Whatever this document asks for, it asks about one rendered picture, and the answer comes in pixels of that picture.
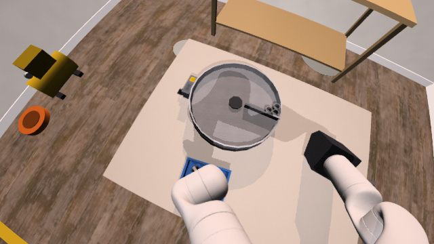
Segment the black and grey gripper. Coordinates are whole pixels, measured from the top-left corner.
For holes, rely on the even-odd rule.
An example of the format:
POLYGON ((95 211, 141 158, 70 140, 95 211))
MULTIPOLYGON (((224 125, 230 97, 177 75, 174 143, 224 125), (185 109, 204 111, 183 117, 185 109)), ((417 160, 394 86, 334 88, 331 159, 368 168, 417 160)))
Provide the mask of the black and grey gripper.
POLYGON ((199 168, 198 168, 198 166, 196 165, 196 166, 194 166, 194 167, 191 168, 191 171, 194 172, 194 171, 196 171, 196 170, 198 170, 198 169, 199 169, 199 168))

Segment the blue crate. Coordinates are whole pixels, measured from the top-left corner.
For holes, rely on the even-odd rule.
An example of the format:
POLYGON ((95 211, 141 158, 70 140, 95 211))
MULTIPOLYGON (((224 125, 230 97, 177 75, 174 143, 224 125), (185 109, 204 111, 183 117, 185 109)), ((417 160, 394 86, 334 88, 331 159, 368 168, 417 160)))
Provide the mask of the blue crate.
MULTIPOLYGON (((184 165, 184 169, 183 169, 183 171, 182 171, 182 174, 181 174, 180 179, 183 178, 183 177, 185 177, 185 176, 187 176, 187 175, 189 175, 189 174, 191 174, 191 173, 192 173, 191 168, 194 167, 195 165, 197 165, 198 168, 201 168, 201 167, 203 167, 203 166, 205 166, 205 165, 208 165, 208 164, 209 164, 209 163, 205 163, 205 162, 203 162, 203 161, 198 161, 198 160, 196 160, 196 159, 192 159, 192 158, 190 158, 190 157, 187 157, 187 159, 186 159, 186 163, 185 163, 185 165, 184 165)), ((217 166, 217 167, 218 167, 218 166, 217 166)), ((218 168, 222 170, 222 172, 223 172, 224 175, 226 176, 226 179, 227 179, 227 181, 228 181, 228 183, 229 183, 229 178, 230 178, 230 175, 231 175, 230 170, 229 170, 229 169, 222 168, 222 167, 218 167, 218 168)))

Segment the grey metal ring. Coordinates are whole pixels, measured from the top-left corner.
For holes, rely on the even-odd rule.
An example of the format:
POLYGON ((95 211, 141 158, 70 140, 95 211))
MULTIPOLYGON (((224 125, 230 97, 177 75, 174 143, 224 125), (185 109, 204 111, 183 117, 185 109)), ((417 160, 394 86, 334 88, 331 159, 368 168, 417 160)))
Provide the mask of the grey metal ring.
POLYGON ((272 109, 273 109, 273 110, 276 109, 275 106, 278 108, 277 110, 280 109, 280 105, 279 105, 278 103, 275 103, 275 104, 272 106, 272 109))
MULTIPOLYGON (((273 111, 272 111, 272 113, 271 114, 273 114, 273 112, 274 113, 276 113, 276 116, 278 116, 279 115, 279 111, 277 110, 277 109, 274 109, 273 111)), ((273 114, 274 115, 274 114, 273 114)))
POLYGON ((272 109, 270 106, 266 107, 266 108, 264 109, 264 111, 267 112, 267 109, 270 111, 270 113, 272 113, 273 109, 272 109))

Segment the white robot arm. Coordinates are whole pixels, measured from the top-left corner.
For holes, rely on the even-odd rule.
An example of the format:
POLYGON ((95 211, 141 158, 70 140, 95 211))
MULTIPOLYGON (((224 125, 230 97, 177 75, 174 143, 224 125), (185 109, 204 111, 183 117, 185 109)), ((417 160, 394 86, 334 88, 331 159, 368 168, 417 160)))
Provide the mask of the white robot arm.
MULTIPOLYGON (((364 244, 429 244, 418 220, 403 207, 382 202, 378 190, 346 157, 332 155, 323 168, 364 244)), ((228 189, 226 176, 215 165, 206 165, 173 185, 172 201, 191 244, 252 244, 235 212, 221 201, 228 189)))

